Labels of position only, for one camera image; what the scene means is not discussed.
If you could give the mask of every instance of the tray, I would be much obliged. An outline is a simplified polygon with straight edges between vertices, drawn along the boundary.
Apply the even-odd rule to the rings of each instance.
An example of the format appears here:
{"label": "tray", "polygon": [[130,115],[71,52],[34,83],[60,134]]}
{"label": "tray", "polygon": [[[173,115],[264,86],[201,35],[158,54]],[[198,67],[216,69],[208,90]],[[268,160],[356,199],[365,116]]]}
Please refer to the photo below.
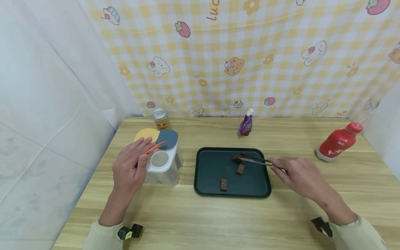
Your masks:
{"label": "tray", "polygon": [[[238,164],[232,157],[246,153],[264,158],[255,148],[201,148],[196,156],[194,190],[200,195],[266,198],[271,194],[271,183],[266,166],[244,162],[243,175],[237,175]],[[228,191],[220,190],[221,179],[226,179]]]}

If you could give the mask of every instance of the small bottle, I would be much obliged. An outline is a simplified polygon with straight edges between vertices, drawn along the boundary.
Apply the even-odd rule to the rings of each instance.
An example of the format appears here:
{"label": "small bottle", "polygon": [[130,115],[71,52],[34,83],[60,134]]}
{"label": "small bottle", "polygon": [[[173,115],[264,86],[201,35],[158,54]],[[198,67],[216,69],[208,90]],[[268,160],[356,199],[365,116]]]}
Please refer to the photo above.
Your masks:
{"label": "small bottle", "polygon": [[254,109],[249,109],[244,116],[243,121],[240,123],[238,127],[238,134],[242,136],[248,136],[251,132],[253,126],[253,112]]}
{"label": "small bottle", "polygon": [[356,143],[356,134],[363,128],[362,124],[351,122],[346,128],[335,130],[315,150],[317,157],[326,162],[333,161],[336,156]]}
{"label": "small bottle", "polygon": [[165,109],[158,108],[154,110],[152,116],[158,130],[172,130],[171,122]]}

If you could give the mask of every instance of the wooden table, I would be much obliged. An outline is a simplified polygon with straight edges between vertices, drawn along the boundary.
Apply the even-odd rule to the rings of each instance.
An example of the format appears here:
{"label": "wooden table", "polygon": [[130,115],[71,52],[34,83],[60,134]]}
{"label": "wooden table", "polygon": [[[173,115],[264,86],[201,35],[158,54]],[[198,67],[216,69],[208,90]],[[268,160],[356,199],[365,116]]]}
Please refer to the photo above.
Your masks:
{"label": "wooden table", "polygon": [[[391,249],[400,249],[400,183],[362,137],[335,161],[314,156],[315,147],[342,119],[254,118],[248,137],[238,138],[241,118],[173,118],[184,158],[175,187],[144,184],[125,217],[144,226],[140,239],[124,249],[334,249],[310,218],[324,213],[299,197],[269,171],[272,194],[266,199],[206,197],[193,189],[196,152],[201,147],[258,148],[266,157],[312,159],[348,205],[369,220]],[[127,118],[104,154],[76,208],[54,245],[55,250],[81,249],[92,221],[112,190],[111,164],[119,151],[151,118]]]}

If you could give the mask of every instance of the right hand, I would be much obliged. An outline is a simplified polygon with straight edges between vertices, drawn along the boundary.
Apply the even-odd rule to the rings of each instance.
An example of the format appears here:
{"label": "right hand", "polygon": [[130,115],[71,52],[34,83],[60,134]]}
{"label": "right hand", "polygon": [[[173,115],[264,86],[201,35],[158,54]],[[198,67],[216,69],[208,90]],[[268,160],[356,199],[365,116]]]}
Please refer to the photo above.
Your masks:
{"label": "right hand", "polygon": [[273,164],[271,170],[286,186],[317,204],[336,193],[326,182],[318,167],[309,159],[281,157],[268,160]]}
{"label": "right hand", "polygon": [[126,146],[112,164],[114,189],[118,192],[133,194],[142,186],[146,178],[148,155],[144,154],[155,146],[152,138],[139,140]]}

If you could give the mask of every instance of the yellow checkered curtain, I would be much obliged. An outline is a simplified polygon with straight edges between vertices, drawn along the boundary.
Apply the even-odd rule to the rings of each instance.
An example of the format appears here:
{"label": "yellow checkered curtain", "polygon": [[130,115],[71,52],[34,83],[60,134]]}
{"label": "yellow checkered curtain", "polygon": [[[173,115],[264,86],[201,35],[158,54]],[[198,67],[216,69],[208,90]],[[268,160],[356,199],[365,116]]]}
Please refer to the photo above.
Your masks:
{"label": "yellow checkered curtain", "polygon": [[400,1],[80,3],[145,116],[357,120],[400,79]]}

